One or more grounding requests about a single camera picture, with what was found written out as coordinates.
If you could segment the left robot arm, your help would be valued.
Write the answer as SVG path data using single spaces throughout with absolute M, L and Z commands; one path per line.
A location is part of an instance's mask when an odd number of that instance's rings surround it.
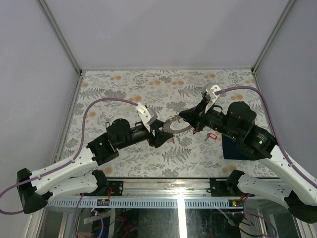
M 116 119 L 106 132 L 82 148 L 74 158 L 68 157 L 48 167 L 17 172 L 17 187 L 22 211 L 31 214 L 50 201 L 77 193 L 104 195 L 108 191 L 106 176 L 96 168 L 119 156 L 119 150 L 147 141 L 159 148 L 173 135 L 161 130 L 163 122 L 155 120 L 149 127 L 138 122 L 131 127 L 126 119 Z

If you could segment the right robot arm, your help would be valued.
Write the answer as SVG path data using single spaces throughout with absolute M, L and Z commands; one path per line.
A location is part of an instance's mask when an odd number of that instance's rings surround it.
M 179 113 L 196 132 L 208 127 L 234 140 L 248 160 L 257 161 L 274 172 L 284 184 L 254 178 L 235 170 L 226 180 L 230 195 L 253 194 L 278 203 L 301 221 L 317 221 L 317 179 L 292 159 L 275 137 L 255 125 L 257 114 L 245 102 L 234 102 L 226 114 L 217 106 L 201 101 L 197 106 Z

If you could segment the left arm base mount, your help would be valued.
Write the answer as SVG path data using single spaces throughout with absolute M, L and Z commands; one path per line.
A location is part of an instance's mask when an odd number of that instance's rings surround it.
M 111 180 L 108 182 L 108 186 L 98 187 L 93 192 L 82 193 L 84 196 L 122 196 L 123 195 L 123 185 L 124 182 L 121 180 Z

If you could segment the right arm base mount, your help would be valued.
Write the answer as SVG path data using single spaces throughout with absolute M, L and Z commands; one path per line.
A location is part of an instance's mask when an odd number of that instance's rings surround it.
M 238 188 L 238 179 L 237 178 L 228 178 L 228 179 L 217 179 L 210 178 L 210 188 L 208 189 L 212 197 L 241 197 L 242 194 L 249 195 L 248 193 L 243 193 Z

